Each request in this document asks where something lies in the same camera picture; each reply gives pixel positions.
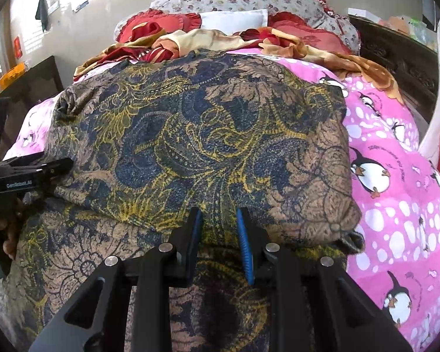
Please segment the left hand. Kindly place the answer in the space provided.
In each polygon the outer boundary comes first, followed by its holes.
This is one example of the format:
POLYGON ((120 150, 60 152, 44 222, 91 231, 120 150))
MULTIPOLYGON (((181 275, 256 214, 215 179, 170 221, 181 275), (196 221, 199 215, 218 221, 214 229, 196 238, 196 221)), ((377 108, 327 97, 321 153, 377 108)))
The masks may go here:
POLYGON ((0 245, 0 250, 14 260, 16 258, 16 248, 23 226, 25 204, 18 195, 2 196, 4 202, 0 203, 0 233, 4 232, 4 240, 0 245))

